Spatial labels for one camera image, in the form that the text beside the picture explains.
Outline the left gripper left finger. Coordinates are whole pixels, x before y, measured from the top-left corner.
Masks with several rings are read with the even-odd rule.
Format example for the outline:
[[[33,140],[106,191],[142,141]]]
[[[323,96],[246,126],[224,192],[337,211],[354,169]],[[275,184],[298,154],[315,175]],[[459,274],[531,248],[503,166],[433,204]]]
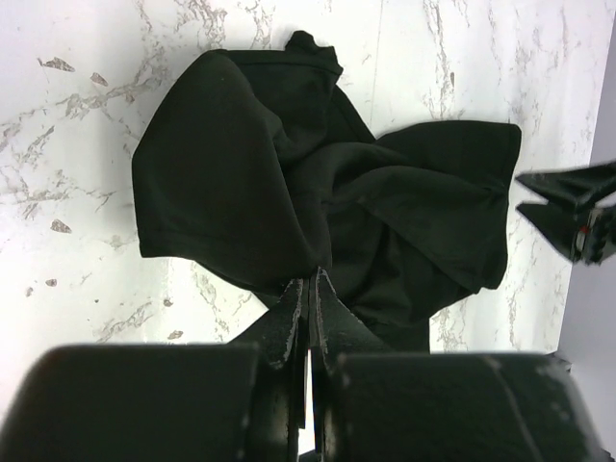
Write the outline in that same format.
[[[225,385],[230,461],[296,461],[306,421],[307,283],[293,280],[275,306],[230,342],[239,363]]]

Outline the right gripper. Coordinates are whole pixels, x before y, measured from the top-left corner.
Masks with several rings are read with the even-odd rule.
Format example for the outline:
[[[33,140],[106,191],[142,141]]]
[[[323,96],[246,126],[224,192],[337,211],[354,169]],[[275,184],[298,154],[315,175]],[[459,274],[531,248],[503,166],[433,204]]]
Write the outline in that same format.
[[[615,254],[614,161],[521,173],[516,181],[550,202],[523,202],[516,210],[562,257],[574,264],[601,265]]]

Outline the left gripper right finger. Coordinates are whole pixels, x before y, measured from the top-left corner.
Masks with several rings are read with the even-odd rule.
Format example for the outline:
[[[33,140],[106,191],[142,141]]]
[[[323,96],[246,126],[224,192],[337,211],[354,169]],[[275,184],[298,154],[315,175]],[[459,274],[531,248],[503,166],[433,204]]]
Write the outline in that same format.
[[[399,460],[399,356],[341,302],[327,273],[311,278],[308,326],[320,461]]]

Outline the black t-shirt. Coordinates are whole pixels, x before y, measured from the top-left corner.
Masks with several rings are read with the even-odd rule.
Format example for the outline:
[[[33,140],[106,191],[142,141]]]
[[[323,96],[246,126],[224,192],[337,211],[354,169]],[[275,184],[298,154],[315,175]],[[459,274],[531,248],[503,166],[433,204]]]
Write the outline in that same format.
[[[331,47],[211,50],[171,87],[132,159],[141,255],[198,263],[272,306],[325,270],[343,304],[401,351],[507,267],[519,126],[419,123],[374,136]]]

